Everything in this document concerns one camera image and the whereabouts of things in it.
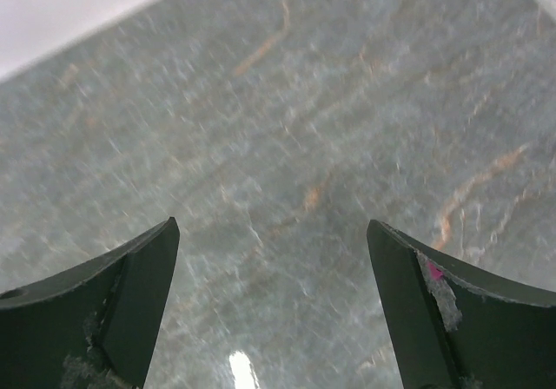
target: marble countertop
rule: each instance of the marble countertop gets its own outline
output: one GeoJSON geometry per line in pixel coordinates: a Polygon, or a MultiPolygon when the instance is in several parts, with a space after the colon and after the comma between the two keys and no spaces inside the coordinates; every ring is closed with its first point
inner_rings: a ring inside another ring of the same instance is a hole
{"type": "Polygon", "coordinates": [[[371,218],[556,290],[555,52],[533,0],[158,3],[0,86],[0,291],[173,215],[148,388],[401,388],[371,218]]]}

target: magenta spot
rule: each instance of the magenta spot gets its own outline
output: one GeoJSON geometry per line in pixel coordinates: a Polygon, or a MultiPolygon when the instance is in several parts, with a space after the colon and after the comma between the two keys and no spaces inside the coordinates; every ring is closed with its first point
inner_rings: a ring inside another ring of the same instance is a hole
{"type": "Polygon", "coordinates": [[[432,263],[428,262],[428,270],[431,271],[431,276],[433,276],[434,280],[440,279],[444,274],[432,263]]]}

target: stone table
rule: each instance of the stone table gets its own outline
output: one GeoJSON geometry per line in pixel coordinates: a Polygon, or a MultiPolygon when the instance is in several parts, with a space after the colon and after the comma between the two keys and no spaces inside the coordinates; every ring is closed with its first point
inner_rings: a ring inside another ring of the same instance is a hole
{"type": "Polygon", "coordinates": [[[369,219],[556,289],[555,52],[533,0],[162,1],[0,86],[0,292],[173,215],[147,387],[400,388],[369,219]]]}

